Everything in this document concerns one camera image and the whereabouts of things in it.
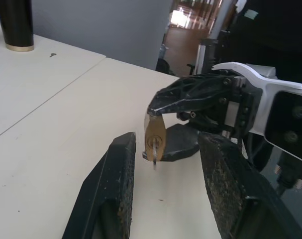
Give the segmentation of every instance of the black cylinder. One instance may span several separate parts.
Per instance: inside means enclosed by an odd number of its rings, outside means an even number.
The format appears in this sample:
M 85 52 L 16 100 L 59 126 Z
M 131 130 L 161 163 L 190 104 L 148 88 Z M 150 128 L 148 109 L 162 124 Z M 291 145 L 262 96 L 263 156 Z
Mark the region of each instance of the black cylinder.
M 0 0 L 0 24 L 8 49 L 34 49 L 31 0 Z

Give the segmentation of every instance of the white table surface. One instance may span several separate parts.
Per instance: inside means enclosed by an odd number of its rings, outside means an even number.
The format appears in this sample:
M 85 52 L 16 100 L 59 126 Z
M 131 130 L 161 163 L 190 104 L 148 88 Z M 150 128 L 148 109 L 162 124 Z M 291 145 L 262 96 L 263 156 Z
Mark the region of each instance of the white table surface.
M 31 52 L 10 51 L 0 27 L 0 135 L 105 58 L 36 35 L 34 42 Z
M 106 58 L 4 132 L 0 239 L 60 239 L 82 182 L 129 131 L 137 140 L 130 238 L 219 239 L 199 154 L 156 171 L 142 158 L 146 108 L 175 79 Z

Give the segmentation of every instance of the gold ring base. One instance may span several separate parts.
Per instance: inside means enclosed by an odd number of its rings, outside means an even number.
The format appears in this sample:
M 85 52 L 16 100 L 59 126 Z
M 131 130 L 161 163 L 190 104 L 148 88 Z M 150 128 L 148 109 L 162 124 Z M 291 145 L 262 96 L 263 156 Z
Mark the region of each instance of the gold ring base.
M 6 44 L 6 48 L 12 51 L 18 51 L 18 52 L 26 52 L 26 51 L 32 51 L 33 49 L 35 49 L 35 46 L 12 46 L 12 45 L 8 45 Z

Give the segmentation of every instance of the robotic arm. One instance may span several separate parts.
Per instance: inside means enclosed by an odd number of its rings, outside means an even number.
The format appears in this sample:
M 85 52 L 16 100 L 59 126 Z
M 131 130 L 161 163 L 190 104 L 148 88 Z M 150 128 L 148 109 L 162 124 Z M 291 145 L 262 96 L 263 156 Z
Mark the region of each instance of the robotic arm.
M 162 114 L 168 113 L 189 122 L 165 129 Z M 222 63 L 160 90 L 147 114 L 147 160 L 175 161 L 201 150 L 222 238 L 302 238 L 280 200 L 286 189 L 302 185 L 302 84 L 262 76 L 245 64 Z M 242 143 L 252 134 L 284 152 L 275 170 L 281 172 L 277 192 L 251 163 L 250 140 Z M 245 144 L 248 160 L 242 154 Z

